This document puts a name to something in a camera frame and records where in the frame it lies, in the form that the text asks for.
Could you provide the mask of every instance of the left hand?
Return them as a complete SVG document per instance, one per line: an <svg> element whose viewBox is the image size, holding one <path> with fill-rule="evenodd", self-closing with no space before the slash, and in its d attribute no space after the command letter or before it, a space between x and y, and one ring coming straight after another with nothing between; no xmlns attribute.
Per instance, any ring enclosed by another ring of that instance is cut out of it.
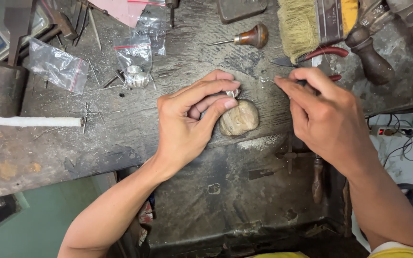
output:
<svg viewBox="0 0 413 258"><path fill-rule="evenodd" d="M226 94L209 96L238 89L240 82L233 79L232 74L217 69L191 86L158 99L159 146L154 158L173 168L161 171L165 180L200 155L211 139L216 121L238 105Z"/></svg>

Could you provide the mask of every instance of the white tube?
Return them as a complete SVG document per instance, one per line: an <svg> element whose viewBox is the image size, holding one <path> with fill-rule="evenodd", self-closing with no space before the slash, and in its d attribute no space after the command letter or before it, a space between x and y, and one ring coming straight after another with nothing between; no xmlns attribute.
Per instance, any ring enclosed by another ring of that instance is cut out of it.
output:
<svg viewBox="0 0 413 258"><path fill-rule="evenodd" d="M63 126L83 126L84 118L25 118L12 117L0 118L0 125L7 126L47 126L47 127L63 127Z"/></svg>

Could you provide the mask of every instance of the pink paper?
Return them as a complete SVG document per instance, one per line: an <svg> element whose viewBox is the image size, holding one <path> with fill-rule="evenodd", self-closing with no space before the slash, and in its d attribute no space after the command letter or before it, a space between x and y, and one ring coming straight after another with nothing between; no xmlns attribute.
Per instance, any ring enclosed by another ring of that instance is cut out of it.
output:
<svg viewBox="0 0 413 258"><path fill-rule="evenodd" d="M89 0L100 9L107 10L109 15L130 27L135 27L146 4L127 3L127 0Z"/></svg>

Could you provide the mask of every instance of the wooden workbench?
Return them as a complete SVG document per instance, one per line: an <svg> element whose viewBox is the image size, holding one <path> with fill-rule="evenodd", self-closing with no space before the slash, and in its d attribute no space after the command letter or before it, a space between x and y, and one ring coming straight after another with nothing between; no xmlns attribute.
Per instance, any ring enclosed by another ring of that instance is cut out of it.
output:
<svg viewBox="0 0 413 258"><path fill-rule="evenodd" d="M167 29L167 55L154 57L152 76L156 90L123 90L118 82L102 89L90 70L85 91L80 95L53 84L45 88L43 80L31 74L21 116L81 117L85 103L89 103L91 114L85 134L82 128L60 128L35 139L34 136L48 128L0 126L0 196L141 165L155 153L158 145L157 98L190 85L216 68L233 73L242 82L239 97L257 106L260 125L235 139L223 137L215 129L208 148L288 132L291 128L289 100L268 81L276 74L285 76L291 70L269 62L283 55L276 2L270 0L261 15L223 25L213 0L182 1L176 10L176 27ZM88 26L78 46L72 47L68 42L66 51L85 60L90 58L103 84L120 68L112 40L128 35L129 28L112 17L94 12L103 50L98 49ZM266 24L270 34L262 50L233 44L204 46L230 39L258 22ZM371 85L364 78L359 58L353 54L346 58L326 56L320 67L329 75L341 74L343 78L338 85L353 90L363 100L367 114L413 105L413 43L404 25L394 20L374 39L375 48L396 70L396 79L389 84ZM56 39L52 45L59 45Z"/></svg>

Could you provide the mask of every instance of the right hand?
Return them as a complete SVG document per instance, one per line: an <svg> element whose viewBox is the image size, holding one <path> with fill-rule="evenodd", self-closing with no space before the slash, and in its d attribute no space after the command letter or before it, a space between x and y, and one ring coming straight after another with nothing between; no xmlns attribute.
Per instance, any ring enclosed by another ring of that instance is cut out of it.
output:
<svg viewBox="0 0 413 258"><path fill-rule="evenodd" d="M302 87L295 83L306 79ZM290 98L294 134L345 176L356 167L378 161L369 138L363 108L351 91L335 85L318 68L299 68L275 83ZM315 96L313 89L321 94Z"/></svg>

